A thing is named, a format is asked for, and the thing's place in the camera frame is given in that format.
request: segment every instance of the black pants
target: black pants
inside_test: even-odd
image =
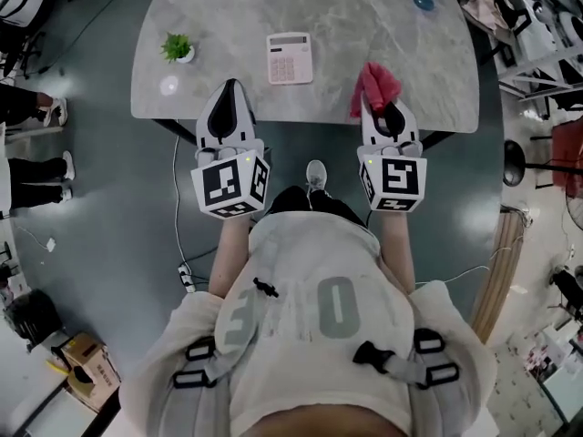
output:
[[[309,196],[299,186],[292,186],[283,190],[280,195],[273,200],[268,214],[279,212],[292,212],[294,210],[315,210],[316,212],[326,212],[338,215],[350,220],[356,225],[364,227],[362,220],[339,199],[332,199],[324,191],[313,191]]]
[[[46,183],[66,174],[66,161],[51,158],[47,162],[29,162],[20,158],[8,160],[10,165],[11,208],[33,208],[49,202],[61,202],[60,186],[27,185]]]
[[[20,125],[27,118],[45,119],[45,112],[36,108],[36,92],[0,84],[0,122],[7,127]]]

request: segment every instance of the shoe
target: shoe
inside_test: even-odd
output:
[[[66,119],[68,118],[68,113],[66,111],[66,99],[64,97],[58,98],[56,100],[55,113],[58,119],[58,125],[63,127],[66,123]]]
[[[308,180],[308,194],[313,191],[323,191],[328,179],[326,167],[320,160],[312,160],[306,168],[306,179]]]
[[[63,188],[61,191],[61,203],[67,202],[73,198],[73,191],[69,188]]]
[[[56,113],[58,125],[62,127],[66,123],[66,119],[68,118],[65,98],[56,98],[53,100],[53,105],[49,107],[48,110],[46,111],[45,120],[43,121],[44,127],[48,127],[51,124],[53,112]]]
[[[66,174],[63,176],[64,179],[75,179],[75,166],[73,165],[73,156],[66,150],[63,152],[63,160],[66,161]]]

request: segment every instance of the red object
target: red object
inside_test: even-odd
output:
[[[350,116],[361,116],[361,93],[366,93],[373,111],[381,115],[384,108],[401,94],[401,82],[383,65],[367,62],[358,76],[353,98],[350,103]]]
[[[553,127],[553,155],[550,165],[583,168],[583,117],[576,121]],[[562,171],[553,171],[553,184],[566,188],[574,198],[583,189],[583,177]]]

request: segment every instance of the gray floor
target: gray floor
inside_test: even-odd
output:
[[[61,2],[46,25],[50,63],[108,0]],[[15,223],[46,241],[47,253],[17,230],[16,243],[28,283],[45,290],[72,332],[96,334],[110,348],[122,374],[164,328],[184,295],[174,234],[176,196],[172,181],[175,138],[151,121],[130,115],[131,68],[138,32],[151,0],[115,0],[42,76],[19,82],[69,98],[66,131],[36,138],[33,159],[72,151],[75,198],[63,205],[19,210]],[[475,34],[478,50],[487,40]],[[480,128],[430,149],[425,201],[410,217],[418,280],[450,279],[486,264],[491,254],[502,188],[503,130],[496,71],[480,69]],[[270,198],[290,184],[303,184],[312,158],[329,169],[329,191],[364,219],[367,213],[356,173],[356,127],[261,123],[271,147]],[[192,146],[181,142],[177,174],[182,198],[179,228],[187,258],[217,243],[220,223],[198,211],[189,171]],[[376,229],[376,217],[372,228]],[[212,256],[193,264],[208,274]],[[485,272],[449,285],[468,317]]]

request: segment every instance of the person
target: person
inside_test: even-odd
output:
[[[345,203],[327,193],[321,161],[308,164],[306,177],[308,192],[284,190],[251,233],[249,216],[224,221],[208,292],[186,295],[121,384],[122,411],[142,434],[413,435],[418,423],[407,384],[355,364],[354,352],[369,340],[407,358],[417,311],[467,345],[476,377],[466,392],[471,405],[456,414],[471,414],[464,418],[468,425],[476,419],[493,390],[496,361],[454,308],[443,282],[414,291],[406,214],[379,213],[379,243]],[[222,425],[221,407],[203,405],[204,395],[188,395],[190,389],[180,394],[182,376],[176,375],[184,371],[189,346],[208,335],[220,354],[213,368],[229,370],[219,385],[207,376],[213,388],[204,390],[220,396],[223,384],[229,396],[227,430],[214,434],[205,433],[204,425]]]
[[[33,208],[51,202],[67,202],[73,197],[71,188],[31,184],[47,183],[55,179],[75,179],[73,157],[68,150],[63,153],[62,158],[51,158],[45,162],[9,158],[8,166],[10,168],[10,209]]]
[[[36,118],[43,122],[44,127],[48,127],[53,115],[59,126],[65,125],[65,98],[52,98],[44,92],[32,92],[0,83],[0,123],[12,127],[28,118]]]

